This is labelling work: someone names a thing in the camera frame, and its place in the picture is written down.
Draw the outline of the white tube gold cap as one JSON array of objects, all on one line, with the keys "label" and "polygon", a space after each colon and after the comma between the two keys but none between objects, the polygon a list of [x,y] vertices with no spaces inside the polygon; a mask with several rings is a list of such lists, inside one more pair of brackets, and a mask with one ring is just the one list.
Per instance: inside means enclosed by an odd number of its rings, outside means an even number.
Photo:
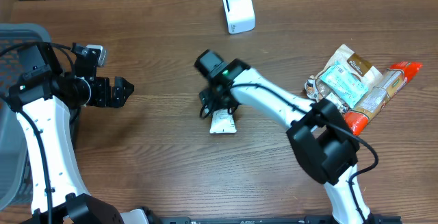
[{"label": "white tube gold cap", "polygon": [[212,115],[210,134],[234,134],[236,133],[233,115],[227,109],[216,110]]}]

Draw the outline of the cream brown nut bag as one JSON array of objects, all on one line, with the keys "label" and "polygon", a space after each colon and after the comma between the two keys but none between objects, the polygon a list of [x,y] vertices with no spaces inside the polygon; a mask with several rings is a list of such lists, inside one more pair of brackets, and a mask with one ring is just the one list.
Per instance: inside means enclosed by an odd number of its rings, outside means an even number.
[{"label": "cream brown nut bag", "polygon": [[345,114],[352,108],[320,79],[328,67],[334,65],[335,62],[343,64],[355,78],[368,87],[369,90],[366,94],[371,91],[372,87],[382,77],[382,74],[371,62],[363,59],[346,45],[341,45],[328,60],[324,68],[318,74],[312,75],[307,79],[304,89],[308,98],[317,102],[322,99],[328,99],[335,104],[341,114]]}]

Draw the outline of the teal snack packet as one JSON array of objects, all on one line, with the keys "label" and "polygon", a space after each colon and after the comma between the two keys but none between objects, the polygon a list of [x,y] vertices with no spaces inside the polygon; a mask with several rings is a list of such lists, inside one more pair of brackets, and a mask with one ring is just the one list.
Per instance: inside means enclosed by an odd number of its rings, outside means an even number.
[{"label": "teal snack packet", "polygon": [[355,78],[340,62],[335,62],[334,65],[328,67],[320,79],[334,90],[350,108],[355,107],[363,95],[369,90],[366,85]]}]

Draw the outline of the orange spaghetti packet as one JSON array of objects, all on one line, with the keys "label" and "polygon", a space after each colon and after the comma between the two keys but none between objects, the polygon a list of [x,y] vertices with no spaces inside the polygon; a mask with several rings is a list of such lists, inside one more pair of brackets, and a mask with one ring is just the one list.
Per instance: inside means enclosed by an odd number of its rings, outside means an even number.
[{"label": "orange spaghetti packet", "polygon": [[417,75],[422,66],[420,62],[399,62],[391,65],[371,91],[345,114],[344,119],[352,133],[358,136],[383,107]]}]

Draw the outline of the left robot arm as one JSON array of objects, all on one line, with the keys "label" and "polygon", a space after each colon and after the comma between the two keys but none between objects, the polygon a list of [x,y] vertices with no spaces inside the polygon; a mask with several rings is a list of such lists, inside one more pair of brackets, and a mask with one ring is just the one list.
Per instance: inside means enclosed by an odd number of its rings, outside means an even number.
[{"label": "left robot arm", "polygon": [[4,49],[35,48],[41,65],[23,73],[2,99],[16,113],[27,143],[33,179],[32,216],[28,223],[150,224],[149,209],[119,212],[93,197],[86,188],[75,157],[70,127],[84,106],[121,108],[134,86],[116,77],[111,86],[96,70],[104,66],[107,51],[101,45],[22,42]]}]

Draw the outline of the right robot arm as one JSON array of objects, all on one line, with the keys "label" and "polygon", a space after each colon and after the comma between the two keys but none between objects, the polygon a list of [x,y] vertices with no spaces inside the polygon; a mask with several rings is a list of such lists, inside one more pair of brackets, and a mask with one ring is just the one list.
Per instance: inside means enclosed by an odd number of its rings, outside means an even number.
[{"label": "right robot arm", "polygon": [[333,220],[369,223],[371,212],[356,181],[359,139],[331,101],[294,95],[247,63],[225,62],[209,49],[197,57],[194,67],[208,82],[203,118],[219,110],[232,114],[241,105],[259,110],[283,127],[300,167],[324,186]]}]

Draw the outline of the white barcode scanner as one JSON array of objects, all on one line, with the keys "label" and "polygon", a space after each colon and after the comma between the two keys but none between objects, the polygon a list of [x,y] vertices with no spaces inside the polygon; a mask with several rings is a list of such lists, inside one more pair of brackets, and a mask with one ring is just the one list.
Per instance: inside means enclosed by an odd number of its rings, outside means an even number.
[{"label": "white barcode scanner", "polygon": [[239,34],[255,28],[255,11],[252,0],[222,0],[228,32]]}]

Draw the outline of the grey plastic basket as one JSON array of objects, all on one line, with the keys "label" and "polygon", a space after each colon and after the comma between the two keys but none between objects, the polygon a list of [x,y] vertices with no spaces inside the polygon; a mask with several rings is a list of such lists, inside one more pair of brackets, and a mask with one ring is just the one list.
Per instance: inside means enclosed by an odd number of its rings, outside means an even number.
[{"label": "grey plastic basket", "polygon": [[[51,42],[46,29],[33,23],[1,24],[1,52],[22,42]],[[1,96],[15,85],[23,73],[42,60],[35,48],[1,54]],[[1,207],[33,199],[33,179],[27,143],[16,113],[1,101]]]}]

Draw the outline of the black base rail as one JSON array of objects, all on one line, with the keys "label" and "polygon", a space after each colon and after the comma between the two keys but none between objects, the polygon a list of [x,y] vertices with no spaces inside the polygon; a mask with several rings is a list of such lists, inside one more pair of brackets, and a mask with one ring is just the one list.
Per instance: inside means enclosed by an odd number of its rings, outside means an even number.
[{"label": "black base rail", "polygon": [[189,217],[160,218],[155,223],[162,224],[331,224],[337,221],[329,215],[306,216],[301,218],[267,219],[191,219]]}]

